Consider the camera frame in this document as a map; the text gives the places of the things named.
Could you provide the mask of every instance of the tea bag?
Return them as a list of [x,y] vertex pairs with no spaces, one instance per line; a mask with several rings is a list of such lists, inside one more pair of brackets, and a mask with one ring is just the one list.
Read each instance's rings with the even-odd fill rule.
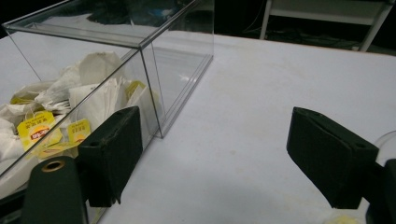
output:
[[29,103],[28,105],[0,105],[0,118],[18,126],[26,114],[33,113],[40,107],[41,105],[36,102]]
[[122,64],[115,52],[96,52],[87,55],[79,65],[82,85],[98,84],[110,76]]
[[15,135],[15,126],[5,119],[0,119],[0,162],[16,159],[24,150],[20,138]]
[[61,71],[61,77],[56,80],[47,90],[42,91],[35,98],[35,101],[42,104],[48,111],[64,110],[64,107],[55,106],[69,98],[68,90],[81,85],[78,72],[78,65],[71,65]]
[[137,105],[140,110],[140,124],[143,142],[147,142],[152,134],[158,129],[157,117],[154,106],[151,101],[151,95],[148,87],[144,89],[137,86],[131,95],[126,107]]
[[15,126],[6,119],[0,118],[0,133],[14,134]]
[[69,100],[65,100],[55,104],[46,105],[46,110],[52,111],[54,114],[64,115],[70,112],[71,107]]
[[[97,86],[97,84],[93,84],[70,89],[69,101],[72,108],[76,107]],[[111,114],[122,109],[125,104],[126,96],[120,82],[111,78],[78,107],[75,111],[77,113],[76,120],[87,119],[91,124],[91,129],[95,130]]]
[[46,81],[24,86],[19,91],[15,92],[10,103],[12,105],[29,104],[35,100],[40,92],[47,90],[53,83],[53,81]]
[[21,139],[14,134],[0,133],[0,162],[17,159],[24,150]]
[[[64,117],[66,117],[66,114],[62,114],[62,115],[57,115],[55,116],[55,123],[58,123],[59,121],[61,121],[61,119],[63,119]],[[67,117],[64,122],[62,122],[59,125],[59,129],[61,130],[62,133],[62,142],[67,142],[69,141],[68,136],[67,136],[67,127],[71,124],[72,122],[70,121],[70,118]]]

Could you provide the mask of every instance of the white tabletop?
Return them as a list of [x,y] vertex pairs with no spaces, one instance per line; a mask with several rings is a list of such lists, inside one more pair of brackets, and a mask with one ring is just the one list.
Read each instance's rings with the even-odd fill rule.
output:
[[[100,223],[323,223],[334,210],[286,150],[292,108],[316,110],[372,143],[396,130],[395,57],[215,41],[214,62],[175,124],[150,143],[121,205]],[[22,60],[11,45],[0,41],[6,78],[29,70],[9,64]],[[364,223],[366,205],[340,213]]]

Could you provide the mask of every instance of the yellow tag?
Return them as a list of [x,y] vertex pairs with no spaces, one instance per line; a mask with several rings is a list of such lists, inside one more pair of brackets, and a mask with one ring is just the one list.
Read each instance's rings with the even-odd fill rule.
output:
[[13,97],[9,103],[12,105],[28,105],[28,104],[32,103],[33,101],[34,100],[23,99],[20,97]]
[[325,224],[359,224],[359,221],[354,217],[341,215],[330,221],[327,221]]
[[38,158],[45,159],[49,156],[53,156],[57,153],[65,151],[67,149],[76,147],[76,146],[78,146],[78,144],[79,143],[62,142],[62,143],[57,143],[57,144],[49,146],[49,147],[43,147],[43,148],[39,149]]
[[131,82],[131,84],[125,89],[127,99],[131,98],[132,94],[134,94],[134,91],[138,86],[140,86],[142,90],[146,87],[146,85],[139,80]]
[[[27,151],[40,138],[55,125],[55,118],[48,111],[38,112],[31,119],[27,119],[18,125],[17,130],[21,138],[23,149]],[[54,130],[41,146],[50,146],[58,143],[62,139],[62,133],[59,129]]]
[[67,134],[70,143],[80,143],[91,134],[90,123],[87,119],[81,119],[67,126]]

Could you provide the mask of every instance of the white tea bag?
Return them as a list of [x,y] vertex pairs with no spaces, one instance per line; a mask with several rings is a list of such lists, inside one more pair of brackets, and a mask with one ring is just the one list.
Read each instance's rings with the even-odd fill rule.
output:
[[0,162],[17,159],[23,153],[21,139],[17,135],[0,133]]
[[53,83],[53,81],[46,81],[24,86],[19,91],[15,92],[11,98],[11,103],[13,105],[28,104],[32,102],[40,92],[47,90]]
[[[72,108],[96,87],[97,85],[93,84],[70,89],[69,101]],[[122,109],[125,104],[125,91],[115,78],[111,78],[78,107],[77,111],[75,111],[75,121],[87,119],[91,124],[91,129],[95,130],[110,117],[111,114]]]
[[[61,121],[61,119],[63,119],[64,117],[66,117],[66,114],[62,114],[62,115],[58,115],[58,116],[55,116],[55,123],[59,123],[59,121]],[[62,122],[60,125],[59,125],[59,129],[61,130],[61,133],[62,133],[62,141],[63,142],[68,142],[69,141],[69,138],[68,138],[68,133],[67,133],[67,127],[72,123],[71,121],[70,121],[70,119],[71,118],[69,118],[69,117],[67,117],[65,120],[64,120],[64,122]]]
[[148,87],[137,86],[126,107],[137,105],[140,111],[142,141],[145,143],[158,129],[158,121]]
[[15,126],[6,119],[0,118],[0,133],[15,134]]
[[[98,85],[92,84],[87,86],[76,87],[70,89],[69,102],[72,108],[76,107],[91,91],[93,91]],[[80,119],[87,119],[90,121],[91,129],[95,130],[105,119],[104,115],[104,91],[101,87],[98,91],[92,94],[83,104],[81,104],[77,110],[71,115],[72,121]]]
[[61,101],[55,104],[47,104],[46,110],[52,111],[54,114],[67,114],[70,112],[71,107],[69,100]]
[[33,113],[40,107],[41,105],[36,102],[28,105],[0,105],[0,118],[18,126],[26,114]]
[[115,52],[95,52],[87,55],[79,65],[82,85],[101,83],[122,64]]
[[35,98],[35,101],[42,104],[48,111],[57,110],[58,108],[54,107],[54,105],[69,98],[68,90],[81,85],[78,65],[79,63],[63,69],[61,71],[61,77],[46,91],[40,92]]

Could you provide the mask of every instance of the clear plastic box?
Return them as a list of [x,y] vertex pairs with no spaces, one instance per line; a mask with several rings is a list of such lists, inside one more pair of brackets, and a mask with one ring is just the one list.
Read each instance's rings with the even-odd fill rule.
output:
[[[138,105],[144,147],[153,136],[164,137],[213,59],[213,10],[213,0],[75,0],[3,24],[33,72],[2,81],[2,109],[11,99],[30,104],[15,93],[37,84],[35,91],[44,90],[35,95],[39,103],[64,115],[22,156],[8,160],[0,198],[46,159],[37,155],[59,130],[60,142],[70,140],[71,123],[87,119],[93,132],[114,111]],[[65,97],[69,111],[56,107]],[[38,107],[26,106],[14,125],[36,116]]]

